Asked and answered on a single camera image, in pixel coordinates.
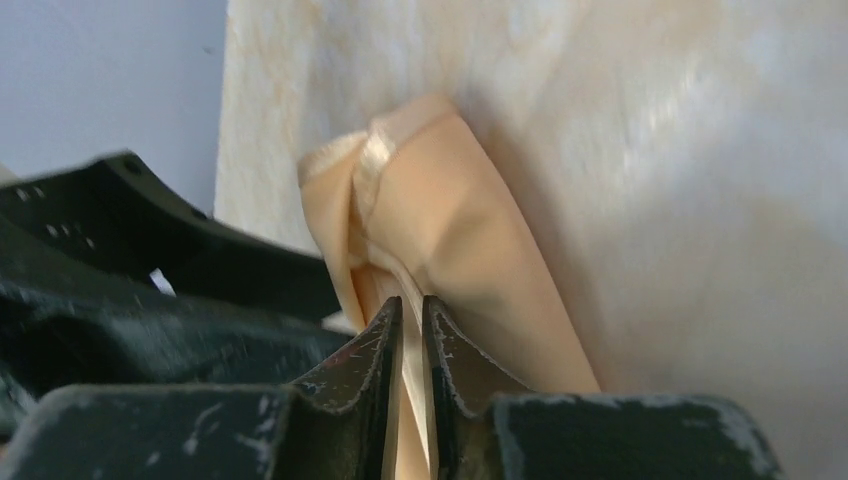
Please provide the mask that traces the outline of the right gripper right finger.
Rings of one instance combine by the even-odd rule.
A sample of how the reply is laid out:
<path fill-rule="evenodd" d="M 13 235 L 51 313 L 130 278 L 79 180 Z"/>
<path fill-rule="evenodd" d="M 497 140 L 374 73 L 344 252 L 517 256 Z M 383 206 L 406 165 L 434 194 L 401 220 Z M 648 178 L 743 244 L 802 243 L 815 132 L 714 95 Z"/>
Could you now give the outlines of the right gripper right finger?
<path fill-rule="evenodd" d="M 752 418 L 703 395 L 541 393 L 422 304 L 437 479 L 780 479 Z"/>

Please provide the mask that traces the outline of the peach cloth napkin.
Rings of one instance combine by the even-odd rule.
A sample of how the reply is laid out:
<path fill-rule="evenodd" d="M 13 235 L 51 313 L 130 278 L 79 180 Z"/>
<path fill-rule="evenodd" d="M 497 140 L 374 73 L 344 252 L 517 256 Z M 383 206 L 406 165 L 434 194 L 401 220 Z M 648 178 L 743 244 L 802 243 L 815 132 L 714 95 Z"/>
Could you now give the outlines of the peach cloth napkin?
<path fill-rule="evenodd" d="M 298 164 L 308 229 L 344 314 L 366 326 L 403 299 L 395 475 L 430 475 L 422 301 L 443 300 L 460 331 L 525 385 L 600 386 L 518 205 L 457 107 L 415 99 Z"/>

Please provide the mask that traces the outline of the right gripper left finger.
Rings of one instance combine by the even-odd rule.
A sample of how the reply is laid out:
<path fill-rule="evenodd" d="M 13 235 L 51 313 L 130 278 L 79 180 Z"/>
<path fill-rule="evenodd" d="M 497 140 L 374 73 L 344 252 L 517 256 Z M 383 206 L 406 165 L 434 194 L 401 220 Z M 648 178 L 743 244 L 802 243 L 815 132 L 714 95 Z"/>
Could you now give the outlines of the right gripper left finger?
<path fill-rule="evenodd" d="M 402 302 L 281 385 L 76 385 L 40 401 L 5 479 L 390 479 Z"/>

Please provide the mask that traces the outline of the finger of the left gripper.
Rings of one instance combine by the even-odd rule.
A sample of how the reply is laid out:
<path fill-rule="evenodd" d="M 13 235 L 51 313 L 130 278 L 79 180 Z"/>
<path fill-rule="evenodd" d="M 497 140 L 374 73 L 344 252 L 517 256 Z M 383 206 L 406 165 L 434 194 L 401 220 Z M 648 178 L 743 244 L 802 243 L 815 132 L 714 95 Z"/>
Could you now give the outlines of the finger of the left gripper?
<path fill-rule="evenodd" d="M 208 217 L 136 154 L 1 189 L 1 375 L 286 383 L 347 341 L 324 263 Z"/>

